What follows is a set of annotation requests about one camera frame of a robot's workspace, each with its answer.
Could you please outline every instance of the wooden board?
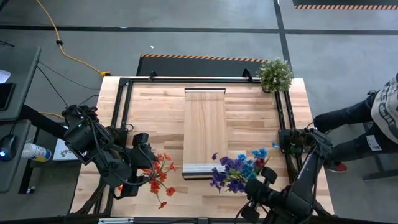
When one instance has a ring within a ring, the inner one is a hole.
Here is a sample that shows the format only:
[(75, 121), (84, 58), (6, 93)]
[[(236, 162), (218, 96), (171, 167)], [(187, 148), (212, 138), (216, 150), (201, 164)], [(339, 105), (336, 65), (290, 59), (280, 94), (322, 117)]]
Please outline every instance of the wooden board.
[[(103, 80), (97, 114), (105, 126), (111, 122), (119, 78), (104, 77)], [(251, 150), (265, 146), (271, 155), (267, 165), (278, 174), (272, 187), (282, 190), (289, 183), (284, 156), (272, 147), (272, 142), (277, 141), (279, 130), (274, 94), (265, 94), (259, 85), (254, 84), (135, 83), (128, 118), (128, 123), (134, 125), (134, 131), (130, 133), (127, 142), (132, 141), (133, 134), (143, 131), (149, 133), (149, 141), (155, 152), (169, 154), (177, 166), (177, 171), (170, 174), (165, 182), (177, 191), (173, 197), (161, 192), (159, 197), (168, 201), (168, 204), (158, 210), (156, 196), (150, 193), (149, 185), (144, 185), (139, 189), (137, 197), (114, 200), (112, 216), (233, 218), (247, 202), (244, 194), (223, 191), (219, 194), (215, 188), (209, 186), (208, 180), (185, 181), (182, 177), (184, 88), (199, 86), (226, 88), (228, 151), (232, 154), (246, 152), (250, 155)], [(297, 127), (303, 128), (312, 121), (312, 116), (302, 79), (293, 80), (290, 97)], [(122, 115), (123, 107), (124, 103), (121, 103), (119, 116)], [(94, 164), (82, 166), (71, 212), (79, 209), (89, 198), (98, 184), (98, 179), (99, 174)], [(333, 213), (323, 169), (318, 176), (317, 200)]]
[(203, 173), (221, 167), (211, 157), (227, 156), (225, 90), (185, 90), (183, 172)]

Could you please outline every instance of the red shoe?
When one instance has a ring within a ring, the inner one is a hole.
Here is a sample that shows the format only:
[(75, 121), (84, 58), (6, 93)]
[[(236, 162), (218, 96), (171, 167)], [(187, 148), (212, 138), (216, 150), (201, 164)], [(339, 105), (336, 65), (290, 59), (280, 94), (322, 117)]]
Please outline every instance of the red shoe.
[(344, 173), (347, 171), (347, 167), (342, 163), (340, 163), (338, 166), (333, 167), (333, 168), (332, 167), (325, 167), (325, 168), (332, 172), (337, 172), (337, 173)]

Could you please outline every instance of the person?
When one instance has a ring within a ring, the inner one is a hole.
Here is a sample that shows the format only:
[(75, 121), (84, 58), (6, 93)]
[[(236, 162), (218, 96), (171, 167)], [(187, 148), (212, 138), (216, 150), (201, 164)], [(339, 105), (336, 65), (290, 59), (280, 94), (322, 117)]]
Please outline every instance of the person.
[(344, 124), (367, 123), (373, 125), (358, 138), (338, 144), (324, 164), (333, 172), (345, 172), (342, 163), (374, 154), (398, 152), (398, 73), (378, 92), (353, 106), (324, 113), (313, 119), (314, 126), (323, 133)]

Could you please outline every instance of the green plant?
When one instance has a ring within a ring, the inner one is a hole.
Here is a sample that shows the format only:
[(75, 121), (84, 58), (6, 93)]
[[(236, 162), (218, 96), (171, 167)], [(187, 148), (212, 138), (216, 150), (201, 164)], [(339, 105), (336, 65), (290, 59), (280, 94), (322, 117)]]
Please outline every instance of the green plant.
[(264, 62), (256, 73), (266, 93), (289, 90), (292, 84), (292, 68), (280, 58)]

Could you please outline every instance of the computer mouse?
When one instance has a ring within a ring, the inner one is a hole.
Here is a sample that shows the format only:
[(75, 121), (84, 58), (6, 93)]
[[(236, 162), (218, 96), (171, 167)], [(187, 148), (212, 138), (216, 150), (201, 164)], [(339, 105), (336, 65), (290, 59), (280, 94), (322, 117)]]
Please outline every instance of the computer mouse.
[(0, 161), (10, 161), (16, 155), (16, 137), (13, 134), (8, 134), (0, 139)]

